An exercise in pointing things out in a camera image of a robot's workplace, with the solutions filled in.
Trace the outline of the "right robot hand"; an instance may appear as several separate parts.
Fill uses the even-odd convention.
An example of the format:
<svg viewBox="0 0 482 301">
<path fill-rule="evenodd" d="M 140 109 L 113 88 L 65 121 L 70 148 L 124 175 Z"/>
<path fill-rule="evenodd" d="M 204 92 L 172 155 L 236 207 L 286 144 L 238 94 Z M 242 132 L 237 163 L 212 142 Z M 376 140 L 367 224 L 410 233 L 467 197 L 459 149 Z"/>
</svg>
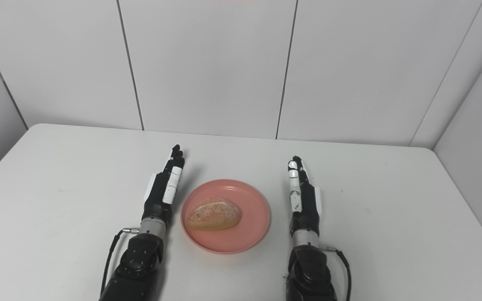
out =
<svg viewBox="0 0 482 301">
<path fill-rule="evenodd" d="M 302 158 L 293 156 L 287 164 L 289 177 L 289 200 L 292 211 L 290 234 L 300 230 L 320 235 L 318 191 L 310 183 Z"/>
</svg>

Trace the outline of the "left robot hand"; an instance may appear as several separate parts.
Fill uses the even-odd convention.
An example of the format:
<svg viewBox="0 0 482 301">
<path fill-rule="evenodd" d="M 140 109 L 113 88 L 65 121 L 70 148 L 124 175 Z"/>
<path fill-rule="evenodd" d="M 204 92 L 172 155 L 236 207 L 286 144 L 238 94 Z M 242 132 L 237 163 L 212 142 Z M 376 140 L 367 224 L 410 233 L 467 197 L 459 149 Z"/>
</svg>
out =
<svg viewBox="0 0 482 301">
<path fill-rule="evenodd" d="M 172 204 L 177 194 L 178 185 L 185 166 L 184 153 L 176 144 L 164 169 L 153 179 L 151 190 L 145 200 L 141 222 L 159 220 L 166 227 L 173 216 Z"/>
</svg>

